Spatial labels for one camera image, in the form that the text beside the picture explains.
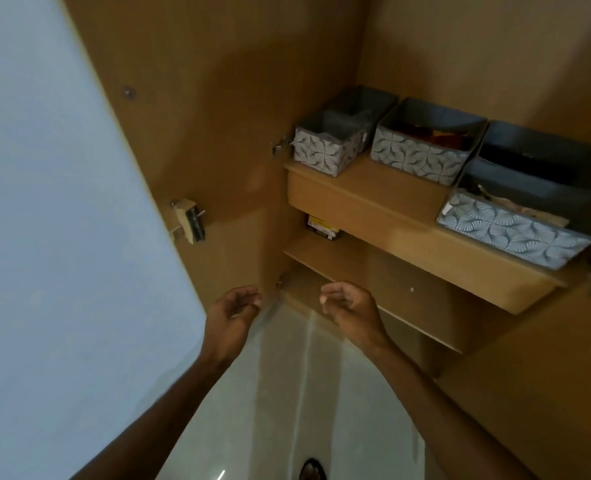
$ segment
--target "white tile floor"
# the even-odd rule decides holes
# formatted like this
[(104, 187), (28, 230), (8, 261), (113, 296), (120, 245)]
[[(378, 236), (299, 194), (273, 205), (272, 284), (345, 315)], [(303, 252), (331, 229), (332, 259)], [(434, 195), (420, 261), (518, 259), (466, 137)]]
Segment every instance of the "white tile floor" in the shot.
[(379, 372), (318, 318), (278, 306), (204, 400), (159, 480), (421, 480), (424, 442)]

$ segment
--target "left hand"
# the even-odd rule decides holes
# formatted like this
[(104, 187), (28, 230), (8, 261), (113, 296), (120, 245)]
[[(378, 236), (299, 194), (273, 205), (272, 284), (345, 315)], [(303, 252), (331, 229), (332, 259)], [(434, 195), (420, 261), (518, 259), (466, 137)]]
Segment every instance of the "left hand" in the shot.
[(229, 367), (243, 351), (249, 329), (261, 306), (262, 297), (257, 286), (234, 288), (222, 295), (207, 310), (200, 357)]

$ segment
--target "hand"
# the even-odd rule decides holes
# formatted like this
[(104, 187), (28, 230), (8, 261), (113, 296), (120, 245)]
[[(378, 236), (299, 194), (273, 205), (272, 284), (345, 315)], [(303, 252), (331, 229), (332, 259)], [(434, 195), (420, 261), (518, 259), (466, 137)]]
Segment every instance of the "hand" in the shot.
[(243, 351), (261, 306), (262, 297), (256, 286), (229, 290), (209, 306), (200, 358), (229, 367)]
[(365, 355), (371, 356), (378, 349), (394, 346), (368, 290), (353, 283), (329, 283), (320, 291), (324, 313), (333, 317), (348, 339)]

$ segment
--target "white wall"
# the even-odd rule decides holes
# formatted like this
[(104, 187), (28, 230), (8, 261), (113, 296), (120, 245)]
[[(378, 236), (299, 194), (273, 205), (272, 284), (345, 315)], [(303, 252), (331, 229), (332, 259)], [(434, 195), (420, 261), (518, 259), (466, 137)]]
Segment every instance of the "white wall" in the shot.
[(60, 0), (0, 0), (0, 479), (66, 479), (204, 311)]

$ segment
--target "wooden shelf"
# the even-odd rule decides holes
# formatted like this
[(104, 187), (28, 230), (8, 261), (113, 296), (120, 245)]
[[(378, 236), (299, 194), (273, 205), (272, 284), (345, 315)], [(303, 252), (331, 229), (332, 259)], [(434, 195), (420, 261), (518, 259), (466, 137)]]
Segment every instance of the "wooden shelf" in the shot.
[(381, 310), (445, 346), (469, 349), (480, 299), (467, 291), (348, 234), (328, 241), (303, 229), (285, 254), (328, 280), (370, 290)]
[(289, 170), (289, 203), (512, 313), (575, 279), (548, 272), (438, 226), (449, 188), (359, 156), (338, 177), (300, 163)]
[[(320, 324), (339, 339), (345, 339), (338, 326), (322, 312), (318, 301), (320, 287), (329, 280), (305, 266), (296, 264), (286, 275), (280, 294), (284, 300), (304, 315), (314, 314), (323, 320)], [(413, 330), (396, 318), (380, 312), (389, 336), (420, 368), (436, 377), (460, 355)]]

